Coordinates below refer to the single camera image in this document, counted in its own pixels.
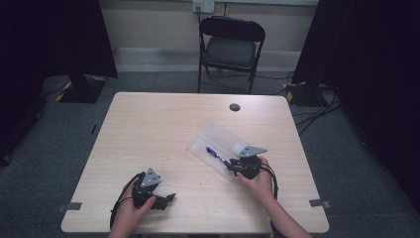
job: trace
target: black tape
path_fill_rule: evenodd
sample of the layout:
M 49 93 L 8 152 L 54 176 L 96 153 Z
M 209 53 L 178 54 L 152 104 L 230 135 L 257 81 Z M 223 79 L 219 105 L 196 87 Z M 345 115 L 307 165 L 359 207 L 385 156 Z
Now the black tape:
M 81 202 L 69 202 L 66 205 L 59 205 L 56 212 L 66 212 L 67 210 L 80 210 Z
M 323 206 L 324 208 L 331 207 L 330 201 L 323 201 L 321 199 L 309 200 L 309 204 L 311 204 L 312 207 L 314 206 Z

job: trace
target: forearm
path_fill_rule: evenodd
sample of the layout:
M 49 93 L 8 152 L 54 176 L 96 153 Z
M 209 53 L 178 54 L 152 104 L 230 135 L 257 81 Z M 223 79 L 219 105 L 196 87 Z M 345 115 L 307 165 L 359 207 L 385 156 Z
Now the forearm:
M 300 226 L 275 200 L 274 197 L 265 197 L 260 202 L 268 213 L 274 227 L 285 237 L 312 237 Z
M 130 232 L 119 227 L 113 227 L 108 235 L 108 238 L 127 238 L 130 236 Z

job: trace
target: baseboard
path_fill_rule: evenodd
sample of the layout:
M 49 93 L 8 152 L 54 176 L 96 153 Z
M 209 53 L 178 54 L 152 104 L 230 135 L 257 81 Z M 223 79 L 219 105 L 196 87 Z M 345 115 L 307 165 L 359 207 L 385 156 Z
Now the baseboard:
M 195 71 L 198 50 L 116 48 L 117 71 Z M 262 51 L 258 71 L 294 71 L 300 52 Z

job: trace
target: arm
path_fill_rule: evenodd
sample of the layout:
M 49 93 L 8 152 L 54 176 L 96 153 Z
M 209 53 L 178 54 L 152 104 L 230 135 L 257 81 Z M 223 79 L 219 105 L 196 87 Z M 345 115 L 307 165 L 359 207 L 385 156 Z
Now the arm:
M 114 225 L 109 233 L 108 238 L 125 238 L 128 237 L 134 229 L 140 224 L 148 210 L 154 205 L 157 198 L 152 196 L 139 209 L 133 203 L 133 186 L 137 180 L 134 180 L 124 193 L 117 215 L 115 216 Z
M 260 157 L 260 159 L 263 164 L 268 165 L 266 158 Z M 278 232 L 285 237 L 312 237 L 274 198 L 272 195 L 272 180 L 268 172 L 260 171 L 253 179 L 247 179 L 240 173 L 238 173 L 238 177 L 262 204 Z

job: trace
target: gray carpet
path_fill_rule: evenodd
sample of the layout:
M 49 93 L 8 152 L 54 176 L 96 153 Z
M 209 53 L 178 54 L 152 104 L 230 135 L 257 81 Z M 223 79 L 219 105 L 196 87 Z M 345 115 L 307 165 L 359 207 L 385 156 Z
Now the gray carpet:
M 288 73 L 259 75 L 287 77 Z M 196 80 L 196 72 L 121 72 L 119 79 L 108 80 L 97 103 L 78 104 L 55 102 L 58 91 L 48 93 L 60 88 L 66 76 L 48 78 L 44 89 L 48 102 L 41 119 L 11 154 L 11 165 L 0 168 L 0 237 L 106 237 L 63 233 L 64 214 L 55 210 L 71 200 L 113 95 L 194 93 Z M 238 77 L 207 81 L 247 85 Z M 285 82 L 258 77 L 253 94 L 277 94 Z M 240 93 L 210 85 L 203 85 L 202 92 Z M 333 92 L 326 92 L 326 98 L 333 100 Z M 291 106 L 296 122 L 309 116 L 302 113 L 318 109 Z M 320 196 L 332 204 L 326 209 L 330 230 L 315 237 L 420 237 L 419 215 L 392 175 L 364 147 L 358 128 L 341 108 L 318 118 L 302 133 L 301 141 Z

